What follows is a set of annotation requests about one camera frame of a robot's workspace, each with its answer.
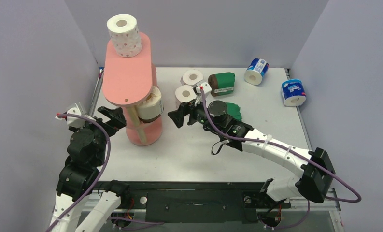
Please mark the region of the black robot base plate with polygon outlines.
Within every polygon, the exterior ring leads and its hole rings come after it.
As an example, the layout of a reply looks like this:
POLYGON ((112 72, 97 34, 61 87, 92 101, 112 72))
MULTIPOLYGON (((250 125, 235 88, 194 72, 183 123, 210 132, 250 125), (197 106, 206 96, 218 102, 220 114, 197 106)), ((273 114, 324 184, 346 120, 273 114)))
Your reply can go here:
POLYGON ((263 182, 139 182, 128 181, 118 212, 145 213, 149 222, 257 223, 258 215, 290 203, 265 194, 263 182))

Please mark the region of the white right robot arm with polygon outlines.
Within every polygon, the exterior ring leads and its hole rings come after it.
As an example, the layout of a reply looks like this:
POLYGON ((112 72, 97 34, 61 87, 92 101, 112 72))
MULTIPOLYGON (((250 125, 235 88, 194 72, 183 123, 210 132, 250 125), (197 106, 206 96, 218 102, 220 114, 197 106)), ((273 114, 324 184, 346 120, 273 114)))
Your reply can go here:
POLYGON ((259 155, 293 173, 284 179, 270 178, 266 181, 259 193, 264 206, 293 197, 304 197, 314 203, 324 202, 333 178, 323 169, 331 173, 334 169, 323 149, 312 151, 293 147, 263 134, 229 115, 226 103, 220 100, 211 102, 207 110, 204 110, 202 102, 183 102, 177 110, 168 113, 178 128, 184 125, 186 116, 189 116, 189 126, 196 122, 202 124, 205 131, 218 135, 222 144, 259 155))

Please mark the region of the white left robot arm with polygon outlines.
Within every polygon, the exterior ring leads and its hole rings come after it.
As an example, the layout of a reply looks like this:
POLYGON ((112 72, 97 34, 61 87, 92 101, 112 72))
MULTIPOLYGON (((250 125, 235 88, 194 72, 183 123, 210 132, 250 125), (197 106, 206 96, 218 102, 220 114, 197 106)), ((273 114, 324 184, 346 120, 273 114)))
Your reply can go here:
POLYGON ((100 200, 82 223, 79 218, 92 191, 106 169, 111 152, 110 137, 126 126, 122 108, 104 106, 98 112, 108 117, 85 115, 79 106, 57 114, 73 132, 68 157, 59 174, 49 232, 97 232, 112 212, 132 203, 129 185, 112 180, 104 186, 100 200))

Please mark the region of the cream brown paper roll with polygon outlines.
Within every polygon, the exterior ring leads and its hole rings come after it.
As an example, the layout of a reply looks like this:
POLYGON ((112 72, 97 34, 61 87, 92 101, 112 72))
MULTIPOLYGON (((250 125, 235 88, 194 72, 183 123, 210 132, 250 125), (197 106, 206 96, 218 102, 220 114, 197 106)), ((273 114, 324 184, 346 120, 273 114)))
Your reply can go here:
POLYGON ((164 106, 160 89, 153 86, 148 97, 136 106, 136 110, 139 119, 144 123, 150 123, 161 116, 164 106))

